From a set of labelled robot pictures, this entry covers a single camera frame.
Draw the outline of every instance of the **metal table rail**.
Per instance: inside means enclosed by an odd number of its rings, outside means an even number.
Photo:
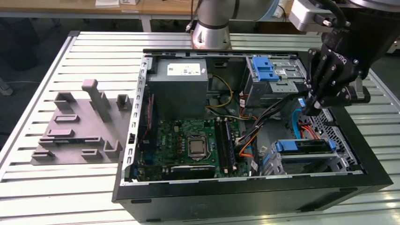
[[[232,34],[233,49],[307,51],[319,37]],[[144,48],[191,48],[183,33],[81,32],[68,37],[15,130],[0,152],[0,224],[137,224],[111,203],[117,164],[29,165],[39,138],[56,109],[59,91],[89,98],[84,79],[99,80],[109,98],[135,94]],[[371,103],[347,107],[395,184],[321,212],[255,215],[164,224],[248,225],[277,223],[400,224],[400,104],[371,71],[365,80]]]

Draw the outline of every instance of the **motherboard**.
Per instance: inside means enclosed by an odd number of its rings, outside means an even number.
[[[144,162],[148,166],[140,170],[141,180],[164,180],[163,173],[171,173],[168,169],[176,166],[187,170],[212,169],[213,178],[248,176],[245,162],[235,161],[233,147],[221,149],[224,146],[233,146],[233,140],[239,136],[236,119],[160,120],[157,147],[155,153],[144,154]]]

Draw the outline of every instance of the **floor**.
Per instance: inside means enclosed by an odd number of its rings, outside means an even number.
[[[153,20],[153,32],[183,32],[187,23],[187,21],[180,21],[179,24],[175,24],[173,21]],[[33,47],[39,58],[37,66],[28,71],[19,72],[12,70],[5,62],[0,60],[0,76],[5,82],[12,82],[9,86],[13,88],[12,96],[0,96],[0,149],[7,141],[7,134],[12,132],[25,110],[69,31],[141,31],[139,20],[101,19],[84,21],[81,19],[61,19],[60,26],[55,27],[51,19],[36,19],[32,20],[32,24],[40,37],[40,43]],[[235,22],[229,28],[232,33],[255,32],[255,24],[251,22]],[[397,77],[400,74],[399,62],[399,57],[385,56],[375,63],[372,68],[400,98],[400,88],[397,87],[400,83]]]

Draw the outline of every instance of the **green circuit board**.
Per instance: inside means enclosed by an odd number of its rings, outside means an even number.
[[[240,136],[236,120],[229,121],[231,137],[235,140]],[[188,140],[191,137],[207,137],[208,154],[200,160],[193,160],[188,155]],[[247,165],[237,163],[237,170],[221,173],[219,168],[219,153],[215,135],[213,120],[160,120],[157,130],[157,149],[153,165],[213,165],[216,166],[216,178],[248,176]],[[160,180],[159,172],[147,169],[145,180]]]

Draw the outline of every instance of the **screw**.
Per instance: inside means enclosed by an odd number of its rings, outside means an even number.
[[[331,26],[332,26],[332,23],[331,23],[331,21],[328,21],[328,20],[324,20],[324,21],[323,21],[323,24],[324,24],[327,27],[331,27]]]

